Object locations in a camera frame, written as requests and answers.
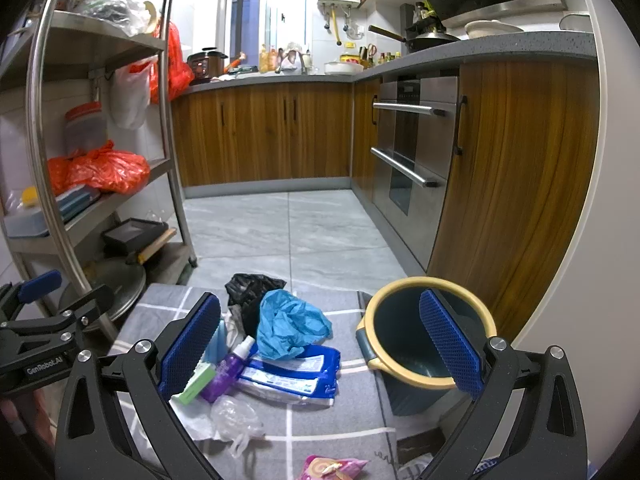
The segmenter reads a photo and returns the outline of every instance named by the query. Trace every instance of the metal shelving rack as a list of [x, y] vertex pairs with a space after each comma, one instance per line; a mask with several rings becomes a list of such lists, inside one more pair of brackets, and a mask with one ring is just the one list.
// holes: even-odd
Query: metal shelving rack
[[[139, 34], [132, 38], [104, 20], [55, 10], [57, 0], [45, 0], [42, 11], [0, 64], [0, 88], [24, 84], [26, 78], [26, 133], [28, 159], [49, 235], [42, 238], [7, 238], [23, 279], [30, 279], [22, 254], [55, 254], [79, 295], [91, 290], [74, 248], [130, 196], [109, 194], [64, 224], [51, 191], [42, 129], [42, 84], [50, 80], [97, 77], [135, 60], [158, 54], [159, 111], [164, 158], [150, 160], [152, 182], [167, 174], [182, 242], [165, 246], [159, 263], [149, 272], [153, 282], [175, 283], [187, 263], [197, 265], [187, 227], [175, 163], [171, 107], [168, 101], [168, 33], [172, 0], [162, 4], [160, 38]], [[98, 322], [103, 334], [114, 340], [116, 329], [104, 314]]]

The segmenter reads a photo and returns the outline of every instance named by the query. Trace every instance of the blue gripper pad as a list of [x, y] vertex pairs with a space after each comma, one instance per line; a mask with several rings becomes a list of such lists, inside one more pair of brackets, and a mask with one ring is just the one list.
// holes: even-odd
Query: blue gripper pad
[[18, 301], [20, 301], [20, 303], [31, 303], [32, 301], [39, 300], [44, 295], [59, 288], [60, 285], [62, 285], [60, 271], [50, 270], [37, 278], [24, 282], [20, 286], [20, 292], [18, 292]]
[[420, 320], [456, 386], [476, 400], [484, 388], [478, 354], [430, 288], [420, 295], [419, 310]]
[[158, 392], [168, 402], [181, 393], [220, 322], [220, 302], [211, 294], [188, 321], [161, 363]]

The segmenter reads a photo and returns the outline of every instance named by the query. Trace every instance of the metal screw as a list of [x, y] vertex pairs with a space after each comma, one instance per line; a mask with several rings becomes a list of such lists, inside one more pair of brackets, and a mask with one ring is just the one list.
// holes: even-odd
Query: metal screw
[[90, 350], [82, 350], [78, 354], [78, 361], [80, 361], [81, 363], [84, 363], [85, 361], [88, 361], [90, 358], [91, 358], [91, 351]]
[[142, 341], [138, 341], [136, 343], [136, 352], [138, 352], [139, 354], [145, 354], [149, 352], [150, 348], [151, 341], [148, 341], [146, 339], [143, 339]]
[[505, 348], [507, 348], [507, 342], [501, 337], [492, 337], [489, 344], [492, 348], [495, 348], [497, 351], [502, 352]]
[[552, 346], [549, 353], [555, 357], [556, 359], [562, 359], [564, 357], [564, 350], [562, 350], [559, 346]]

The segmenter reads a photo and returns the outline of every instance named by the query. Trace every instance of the yellow bin rim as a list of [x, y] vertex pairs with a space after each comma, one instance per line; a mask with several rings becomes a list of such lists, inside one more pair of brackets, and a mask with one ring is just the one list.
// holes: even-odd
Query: yellow bin rim
[[383, 370], [390, 375], [393, 375], [396, 379], [403, 383], [410, 384], [411, 386], [429, 390], [448, 390], [456, 385], [452, 377], [427, 377], [402, 367], [393, 360], [384, 348], [382, 348], [382, 345], [376, 336], [373, 319], [376, 315], [376, 310], [382, 301], [394, 292], [412, 286], [423, 286], [424, 288], [433, 287], [440, 290], [446, 290], [447, 292], [456, 295], [461, 300], [466, 301], [466, 303], [476, 311], [476, 314], [478, 314], [478, 317], [482, 322], [482, 326], [484, 326], [484, 333], [488, 338], [496, 335], [494, 318], [491, 316], [491, 313], [480, 298], [466, 290], [466, 288], [441, 278], [431, 278], [429, 276], [415, 276], [391, 282], [377, 291], [369, 301], [369, 305], [367, 305], [367, 309], [364, 314], [364, 329], [367, 339], [369, 340], [369, 344], [377, 356], [376, 359], [369, 361], [369, 365], [373, 368]]

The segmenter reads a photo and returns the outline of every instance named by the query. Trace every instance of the gray countertop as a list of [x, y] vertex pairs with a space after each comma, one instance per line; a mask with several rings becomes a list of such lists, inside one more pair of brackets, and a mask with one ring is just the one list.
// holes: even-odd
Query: gray countertop
[[341, 82], [351, 83], [373, 77], [395, 76], [426, 72], [458, 66], [464, 62], [503, 57], [564, 58], [597, 61], [593, 34], [567, 30], [545, 32], [517, 32], [500, 36], [486, 36], [476, 40], [463, 40], [434, 46], [408, 54], [385, 64], [351, 75], [264, 75], [245, 76], [228, 81], [213, 81], [191, 86], [184, 94], [269, 83], [287, 82]]

